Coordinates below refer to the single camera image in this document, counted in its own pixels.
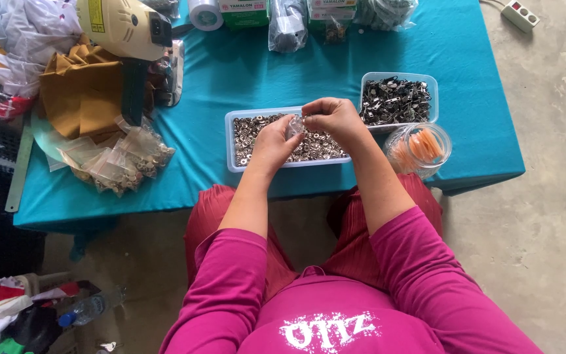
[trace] woman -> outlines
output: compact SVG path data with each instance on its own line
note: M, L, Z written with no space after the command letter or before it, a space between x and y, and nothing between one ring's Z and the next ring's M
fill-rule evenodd
M236 191L200 193L187 224L189 291L160 354L541 353L439 236L441 209L397 175L349 100L303 107L353 159L358 187L328 215L331 258L298 274L268 224L272 177L303 140L265 127Z

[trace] hand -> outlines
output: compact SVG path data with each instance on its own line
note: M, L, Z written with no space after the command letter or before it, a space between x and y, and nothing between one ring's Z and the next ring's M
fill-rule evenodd
M307 114L311 114L303 121L307 129L331 134L333 140L350 155L362 142L373 140L350 100L321 98L303 106L303 115Z
M296 134L288 141L285 140L285 129L294 115L279 118L274 123L266 125L256 136L255 148L246 171L259 173L272 179L295 148L303 141L303 133Z

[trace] glass jar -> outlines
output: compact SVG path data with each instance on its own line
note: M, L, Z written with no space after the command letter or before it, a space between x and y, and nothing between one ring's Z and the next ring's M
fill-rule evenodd
M438 172L451 149L451 139L440 125L419 123L392 132L383 151L397 173L415 172L424 180Z

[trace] power socket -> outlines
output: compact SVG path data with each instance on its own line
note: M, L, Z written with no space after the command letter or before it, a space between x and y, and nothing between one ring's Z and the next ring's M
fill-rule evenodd
M541 19L530 10L526 9L519 1L515 0L506 5L506 7L501 10L501 14L525 33L530 33L532 28L541 21Z

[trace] pink long-sleeve shirt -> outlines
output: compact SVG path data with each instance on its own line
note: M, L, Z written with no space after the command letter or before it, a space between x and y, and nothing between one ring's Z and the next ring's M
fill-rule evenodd
M215 232L196 251L198 275L160 354L541 353L464 272L418 206L370 243L387 292L316 267L261 305L266 240Z

